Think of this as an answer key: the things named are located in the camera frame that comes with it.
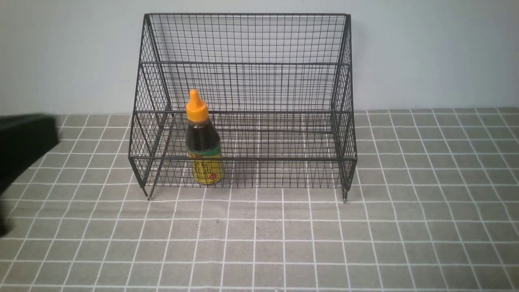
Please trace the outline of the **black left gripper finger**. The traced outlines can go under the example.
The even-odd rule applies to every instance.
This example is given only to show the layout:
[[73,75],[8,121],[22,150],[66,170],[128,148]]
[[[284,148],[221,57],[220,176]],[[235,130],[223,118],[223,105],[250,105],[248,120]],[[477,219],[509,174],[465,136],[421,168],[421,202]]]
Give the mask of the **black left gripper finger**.
[[60,142],[57,117],[7,115],[0,119],[0,192]]

